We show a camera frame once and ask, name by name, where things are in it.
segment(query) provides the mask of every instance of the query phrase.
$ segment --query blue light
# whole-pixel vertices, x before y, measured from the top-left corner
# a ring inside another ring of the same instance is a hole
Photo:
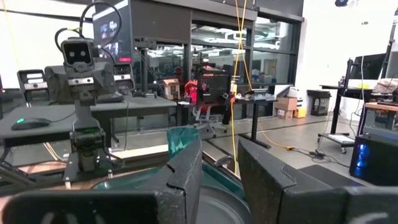
[[[358,160],[356,161],[356,169],[355,169],[355,175],[360,176],[361,175],[361,168],[367,166],[367,158],[369,155],[369,149],[366,145],[360,144],[359,146],[359,153],[358,153]]]

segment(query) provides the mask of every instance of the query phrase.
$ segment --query black cable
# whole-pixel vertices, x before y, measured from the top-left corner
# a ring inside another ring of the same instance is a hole
[[[103,50],[107,55],[109,55],[111,57],[113,65],[116,64],[116,60],[114,59],[114,57],[111,54],[111,52],[108,52],[108,50],[106,50],[105,48],[102,48],[101,50]]]
[[[105,6],[111,7],[116,12],[116,14],[118,15],[118,18],[119,18],[118,29],[116,30],[116,32],[114,33],[114,35],[113,35],[113,37],[112,37],[112,39],[110,41],[108,41],[105,44],[101,45],[101,48],[103,49],[103,47],[107,46],[108,44],[110,44],[110,43],[112,43],[112,42],[114,42],[116,40],[116,37],[119,35],[120,30],[122,28],[122,15],[120,14],[119,10],[116,9],[116,7],[114,7],[113,5],[111,5],[109,3],[106,3],[104,1],[96,1],[96,2],[93,2],[93,3],[89,4],[89,5],[87,5],[85,10],[82,12],[82,14],[80,16],[79,33],[80,33],[81,36],[83,35],[83,23],[85,21],[85,17],[86,17],[87,12],[90,10],[91,7],[93,7],[95,5],[99,5],[99,4],[103,4]]]
[[[343,166],[345,168],[349,168],[349,166],[342,164],[336,158],[334,158],[333,156],[329,156],[327,154],[321,156],[317,155],[317,153],[314,151],[309,151],[306,149],[299,149],[299,148],[293,148],[292,151],[308,156],[309,158],[311,158],[312,162],[317,164],[334,163]]]
[[[150,73],[150,74],[152,75],[152,77],[154,78],[154,81],[156,81],[156,83],[160,84],[160,83],[159,83],[159,80],[156,78],[155,72],[154,72],[153,69],[150,67],[149,62],[146,60],[146,58],[143,56],[143,54],[142,54],[139,50],[137,50],[137,49],[134,49],[134,50],[135,50],[136,52],[138,52],[138,54],[141,56],[141,59],[145,62],[145,65],[147,66],[149,73]],[[162,89],[162,87],[160,87],[160,85],[159,85],[159,89],[162,91],[163,95],[165,96],[166,94],[165,94],[164,90]]]
[[[76,111],[74,111],[73,113],[71,113],[70,115],[68,115],[68,116],[66,116],[66,117],[64,117],[64,118],[61,118],[61,119],[58,119],[58,120],[55,120],[55,121],[51,121],[51,123],[56,123],[56,122],[63,121],[63,120],[65,120],[65,119],[71,117],[71,116],[74,115],[75,113],[76,113]]]
[[[85,37],[84,37],[81,33],[79,33],[76,29],[73,29],[73,30],[68,29],[68,28],[61,28],[61,29],[59,29],[59,30],[55,33],[55,35],[54,35],[54,41],[55,41],[55,45],[57,46],[58,50],[61,51],[61,52],[62,52],[62,48],[61,48],[60,44],[58,43],[58,38],[59,38],[59,35],[60,35],[62,32],[66,31],[66,30],[75,32],[75,33],[77,33],[80,37],[85,38]]]

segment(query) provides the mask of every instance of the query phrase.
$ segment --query trash can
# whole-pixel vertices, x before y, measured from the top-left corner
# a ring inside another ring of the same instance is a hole
[[[307,90],[307,95],[312,99],[311,115],[326,116],[329,112],[330,92],[324,90]]]
[[[176,127],[167,131],[169,155],[173,158],[181,149],[185,149],[191,142],[201,140],[200,132],[195,128]]]

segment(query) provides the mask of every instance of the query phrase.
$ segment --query window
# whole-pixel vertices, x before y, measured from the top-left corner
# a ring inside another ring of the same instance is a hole
[[[253,52],[252,83],[288,83],[289,69],[294,58],[289,54]]]
[[[183,77],[183,45],[161,45],[156,50],[148,50],[148,84],[160,83],[165,78]]]
[[[255,23],[255,48],[292,51],[294,25],[258,17]]]
[[[246,44],[246,29],[243,30],[242,43]],[[192,42],[195,43],[209,43],[209,45],[229,44],[231,47],[238,48],[239,40],[241,39],[238,29],[217,28],[211,26],[201,26],[192,24],[191,26]]]
[[[234,73],[236,58],[239,53],[236,75],[239,75],[239,82],[244,81],[244,77],[246,74],[243,62],[243,57],[245,57],[245,50],[193,45],[191,52],[193,53],[193,64],[198,64],[200,63],[200,60],[203,61],[203,59],[208,59],[208,63],[212,67],[230,71],[231,73]]]
[[[275,85],[294,82],[297,30],[296,24],[257,17],[252,32],[252,83]]]

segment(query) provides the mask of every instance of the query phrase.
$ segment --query robot camera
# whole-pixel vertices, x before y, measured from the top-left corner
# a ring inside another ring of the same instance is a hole
[[[61,48],[67,65],[74,63],[93,64],[91,43],[85,39],[70,39],[62,42]]]

